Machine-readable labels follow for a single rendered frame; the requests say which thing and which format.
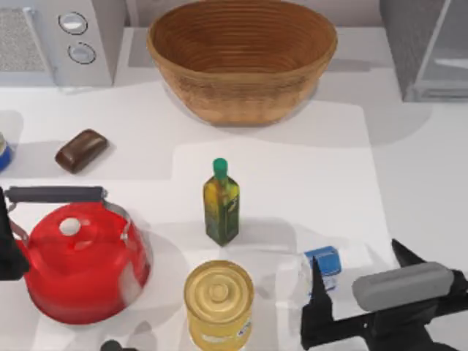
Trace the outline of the pale grey rounded box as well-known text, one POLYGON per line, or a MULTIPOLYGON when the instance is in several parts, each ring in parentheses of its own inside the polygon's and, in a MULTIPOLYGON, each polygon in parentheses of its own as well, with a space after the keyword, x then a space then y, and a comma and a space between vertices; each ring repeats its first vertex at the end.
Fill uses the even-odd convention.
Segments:
POLYGON ((352 293, 362 310, 376 312, 447 295, 452 271, 439 263, 421 263, 362 276, 352 293))

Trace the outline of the clear bottle with blue label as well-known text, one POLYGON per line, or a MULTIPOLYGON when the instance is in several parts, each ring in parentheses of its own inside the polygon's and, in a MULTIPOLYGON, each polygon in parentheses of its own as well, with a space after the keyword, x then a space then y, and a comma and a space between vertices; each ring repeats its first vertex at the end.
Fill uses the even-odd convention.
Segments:
POLYGON ((333 246, 324 246, 299 255, 298 286, 306 301, 312 297, 313 259, 316 259, 322 280, 327 291, 334 290, 336 277, 341 273, 341 261, 338 250, 333 246))

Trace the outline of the yellow can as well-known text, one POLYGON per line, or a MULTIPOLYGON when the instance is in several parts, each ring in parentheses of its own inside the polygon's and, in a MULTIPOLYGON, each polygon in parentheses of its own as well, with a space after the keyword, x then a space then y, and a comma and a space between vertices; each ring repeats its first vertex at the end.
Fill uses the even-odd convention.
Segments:
POLYGON ((197 266, 186 278, 184 303, 192 341, 202 351, 240 351, 252 332, 254 287, 229 260, 197 266))

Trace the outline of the green bottle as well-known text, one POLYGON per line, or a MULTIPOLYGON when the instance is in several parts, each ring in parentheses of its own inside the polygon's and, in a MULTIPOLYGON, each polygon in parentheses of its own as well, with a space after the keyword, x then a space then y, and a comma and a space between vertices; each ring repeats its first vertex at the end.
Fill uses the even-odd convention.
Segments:
POLYGON ((205 233, 218 245, 226 246, 239 234, 240 186, 229 177, 226 159, 215 159, 213 172, 203 185, 205 233))

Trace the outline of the dark grey rounded object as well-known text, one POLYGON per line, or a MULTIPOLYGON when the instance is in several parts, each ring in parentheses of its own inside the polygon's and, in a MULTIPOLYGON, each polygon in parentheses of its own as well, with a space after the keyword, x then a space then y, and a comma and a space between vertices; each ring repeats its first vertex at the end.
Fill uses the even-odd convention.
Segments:
POLYGON ((105 341, 99 351, 139 351, 139 349, 134 347, 123 347, 118 341, 116 340, 107 340, 105 341))

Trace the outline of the brown woven basket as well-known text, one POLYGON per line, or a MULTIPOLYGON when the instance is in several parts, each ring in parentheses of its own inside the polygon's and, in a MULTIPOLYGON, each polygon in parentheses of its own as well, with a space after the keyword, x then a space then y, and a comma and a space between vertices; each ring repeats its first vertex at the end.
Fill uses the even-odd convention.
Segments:
POLYGON ((338 45, 322 14, 284 0, 200 0, 158 17, 146 44, 175 96, 219 126, 270 124, 316 89, 338 45))

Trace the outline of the red kettle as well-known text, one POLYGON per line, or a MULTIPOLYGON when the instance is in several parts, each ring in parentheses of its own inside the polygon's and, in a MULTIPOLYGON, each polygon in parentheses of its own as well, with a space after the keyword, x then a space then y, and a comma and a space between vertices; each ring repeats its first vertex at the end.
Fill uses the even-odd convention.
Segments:
POLYGON ((148 246, 129 213, 101 186, 11 186, 7 214, 19 203, 58 203, 27 233, 10 219, 29 262, 31 301, 51 319, 86 325, 112 317, 141 294, 151 271, 148 246))

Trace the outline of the brown bread loaf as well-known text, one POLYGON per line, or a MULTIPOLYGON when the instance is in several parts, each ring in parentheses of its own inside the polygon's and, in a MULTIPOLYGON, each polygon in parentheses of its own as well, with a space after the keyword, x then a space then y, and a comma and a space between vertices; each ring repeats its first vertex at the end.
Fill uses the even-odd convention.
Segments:
POLYGON ((94 161, 109 146, 106 137, 93 129, 84 129, 55 155, 56 163, 71 174, 77 174, 94 161))

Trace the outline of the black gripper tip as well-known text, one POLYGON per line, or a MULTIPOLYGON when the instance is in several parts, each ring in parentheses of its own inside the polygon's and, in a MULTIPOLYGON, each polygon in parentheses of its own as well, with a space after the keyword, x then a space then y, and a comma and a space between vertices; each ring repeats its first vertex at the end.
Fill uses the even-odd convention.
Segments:
POLYGON ((20 280, 29 269, 29 262, 13 237, 4 191, 0 187, 0 282, 20 280))

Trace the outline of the pale microwave oven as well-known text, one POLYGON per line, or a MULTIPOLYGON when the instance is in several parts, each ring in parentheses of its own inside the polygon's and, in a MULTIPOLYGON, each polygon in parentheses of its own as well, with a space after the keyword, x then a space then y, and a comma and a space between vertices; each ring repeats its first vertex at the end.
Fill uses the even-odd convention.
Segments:
POLYGON ((0 0, 0 87, 113 85, 126 21, 126 0, 0 0), (58 17, 68 12, 86 18, 85 33, 61 29, 58 17), (77 42, 95 50, 92 64, 69 58, 77 42))

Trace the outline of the blue can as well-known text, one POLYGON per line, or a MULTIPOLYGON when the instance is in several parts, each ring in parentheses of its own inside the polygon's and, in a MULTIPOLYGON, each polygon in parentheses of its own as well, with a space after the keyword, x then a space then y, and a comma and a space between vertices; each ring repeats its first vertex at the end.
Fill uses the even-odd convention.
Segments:
POLYGON ((4 135, 0 132, 0 173, 9 167, 12 162, 12 148, 4 135))

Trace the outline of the round microwave knob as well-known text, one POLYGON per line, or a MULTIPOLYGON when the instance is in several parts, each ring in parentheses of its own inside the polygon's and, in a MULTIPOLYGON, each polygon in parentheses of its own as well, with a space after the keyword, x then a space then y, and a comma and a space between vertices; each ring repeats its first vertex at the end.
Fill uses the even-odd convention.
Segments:
POLYGON ((79 12, 68 12, 58 16, 61 29, 71 35, 81 35, 88 29, 88 21, 79 12))
POLYGON ((77 64, 92 64, 97 58, 95 50, 84 42, 77 42, 74 45, 69 45, 67 52, 69 58, 77 64))

